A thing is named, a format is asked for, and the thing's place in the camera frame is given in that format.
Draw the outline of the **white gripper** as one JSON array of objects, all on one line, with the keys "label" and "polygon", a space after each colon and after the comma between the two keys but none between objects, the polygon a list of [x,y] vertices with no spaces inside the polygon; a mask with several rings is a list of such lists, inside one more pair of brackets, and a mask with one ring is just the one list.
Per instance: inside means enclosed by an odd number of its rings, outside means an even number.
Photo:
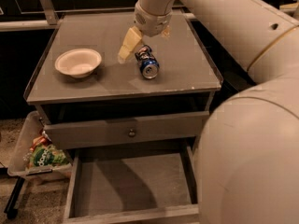
[{"label": "white gripper", "polygon": [[123,39],[118,58],[121,62],[127,61],[134,53],[136,47],[142,43],[143,35],[153,37],[161,34],[162,38],[170,37],[169,22],[172,12],[166,15],[151,15],[139,2],[135,4],[135,26],[128,29]]}]

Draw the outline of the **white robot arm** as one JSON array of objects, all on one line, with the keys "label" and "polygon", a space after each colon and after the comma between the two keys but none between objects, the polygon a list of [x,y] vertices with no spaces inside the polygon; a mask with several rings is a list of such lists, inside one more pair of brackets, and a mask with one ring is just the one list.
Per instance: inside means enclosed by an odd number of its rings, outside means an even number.
[{"label": "white robot arm", "polygon": [[[138,0],[142,35],[175,0]],[[196,150],[200,224],[299,224],[299,25],[262,0],[180,0],[253,79],[218,106]]]}]

